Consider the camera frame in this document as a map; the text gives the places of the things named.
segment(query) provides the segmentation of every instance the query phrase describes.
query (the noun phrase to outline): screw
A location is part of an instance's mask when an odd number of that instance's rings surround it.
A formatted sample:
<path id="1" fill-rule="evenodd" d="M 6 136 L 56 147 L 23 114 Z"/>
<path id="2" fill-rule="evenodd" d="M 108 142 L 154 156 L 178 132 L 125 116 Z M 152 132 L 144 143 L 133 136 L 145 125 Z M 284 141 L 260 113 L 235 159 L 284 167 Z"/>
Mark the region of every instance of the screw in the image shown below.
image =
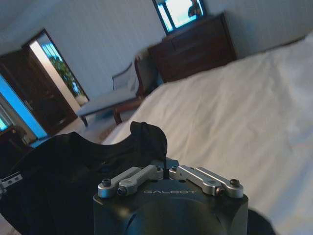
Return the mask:
<path id="1" fill-rule="evenodd" d="M 104 186 L 104 187 L 110 187 L 111 186 L 111 179 L 103 179 L 101 184 Z"/>
<path id="2" fill-rule="evenodd" d="M 215 189 L 215 195 L 220 196 L 225 192 L 225 189 L 222 186 L 218 186 Z"/>
<path id="3" fill-rule="evenodd" d="M 233 185 L 234 187 L 239 187 L 240 182 L 239 182 L 239 180 L 231 179 L 230 184 Z"/>
<path id="4" fill-rule="evenodd" d="M 117 194 L 120 195 L 120 196 L 124 196 L 126 195 L 127 191 L 126 191 L 126 188 L 125 187 L 118 187 L 117 189 Z"/>

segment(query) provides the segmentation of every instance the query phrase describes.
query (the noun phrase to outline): wooden dresser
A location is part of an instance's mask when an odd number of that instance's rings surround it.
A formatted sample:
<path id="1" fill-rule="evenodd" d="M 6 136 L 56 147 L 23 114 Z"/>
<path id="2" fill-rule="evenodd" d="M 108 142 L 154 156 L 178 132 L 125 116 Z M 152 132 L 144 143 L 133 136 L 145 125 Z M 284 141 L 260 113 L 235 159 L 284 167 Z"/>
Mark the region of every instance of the wooden dresser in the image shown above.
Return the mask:
<path id="1" fill-rule="evenodd" d="M 149 48 L 164 82 L 236 60 L 224 13 L 186 26 Z"/>

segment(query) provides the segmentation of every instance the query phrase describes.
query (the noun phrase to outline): white bedsheet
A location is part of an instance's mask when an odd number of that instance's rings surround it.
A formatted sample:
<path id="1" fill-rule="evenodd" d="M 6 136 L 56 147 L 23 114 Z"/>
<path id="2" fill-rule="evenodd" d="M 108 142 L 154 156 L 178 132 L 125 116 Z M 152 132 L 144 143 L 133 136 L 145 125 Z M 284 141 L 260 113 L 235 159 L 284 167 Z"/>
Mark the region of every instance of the white bedsheet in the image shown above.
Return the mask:
<path id="1" fill-rule="evenodd" d="M 237 178 L 276 231 L 313 234 L 313 35 L 165 84 L 131 121 L 159 126 L 168 157 Z"/>

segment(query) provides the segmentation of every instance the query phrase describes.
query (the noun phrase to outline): metal bracket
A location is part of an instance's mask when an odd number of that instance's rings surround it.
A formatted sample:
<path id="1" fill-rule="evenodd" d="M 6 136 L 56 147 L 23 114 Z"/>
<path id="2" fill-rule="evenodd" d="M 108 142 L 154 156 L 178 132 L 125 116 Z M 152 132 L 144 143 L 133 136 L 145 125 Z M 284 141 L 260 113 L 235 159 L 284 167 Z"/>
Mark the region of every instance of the metal bracket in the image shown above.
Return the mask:
<path id="1" fill-rule="evenodd" d="M 141 169 L 139 167 L 132 167 L 123 173 L 115 176 L 113 179 L 105 179 L 98 185 L 98 196 L 101 198 L 113 197 L 116 193 L 118 184 L 121 180 L 131 177 L 138 173 Z"/>
<path id="2" fill-rule="evenodd" d="M 2 180 L 0 180 L 0 200 L 2 198 L 3 194 L 6 194 L 7 189 L 9 186 L 15 184 L 18 181 L 21 181 L 23 179 L 21 173 L 17 172 L 13 175 L 10 175 Z"/>
<path id="3" fill-rule="evenodd" d="M 229 181 L 203 167 L 193 169 L 180 165 L 170 169 L 169 175 L 171 179 L 189 180 L 209 195 L 217 196 L 221 192 L 225 192 L 227 196 L 232 198 L 242 198 L 244 196 L 244 187 L 240 185 L 238 180 Z"/>
<path id="4" fill-rule="evenodd" d="M 132 177 L 122 180 L 119 183 L 117 193 L 121 196 L 134 194 L 145 181 L 161 179 L 163 179 L 163 169 L 155 165 L 148 165 Z"/>

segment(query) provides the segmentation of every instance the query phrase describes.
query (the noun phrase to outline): black fabric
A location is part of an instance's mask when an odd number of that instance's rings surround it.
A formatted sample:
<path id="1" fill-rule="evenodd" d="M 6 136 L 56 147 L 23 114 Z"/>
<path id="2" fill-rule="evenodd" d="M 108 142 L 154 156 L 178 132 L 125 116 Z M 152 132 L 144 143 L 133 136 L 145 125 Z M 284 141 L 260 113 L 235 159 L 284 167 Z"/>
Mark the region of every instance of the black fabric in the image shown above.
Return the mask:
<path id="1" fill-rule="evenodd" d="M 146 123 L 133 122 L 131 134 L 114 145 L 77 133 L 53 137 L 12 168 L 26 179 L 3 197 L 0 212 L 22 235 L 91 235 L 99 182 L 131 166 L 165 161 L 166 151 L 162 130 Z"/>
<path id="2" fill-rule="evenodd" d="M 248 210 L 247 235 L 275 235 L 272 225 L 260 214 Z"/>

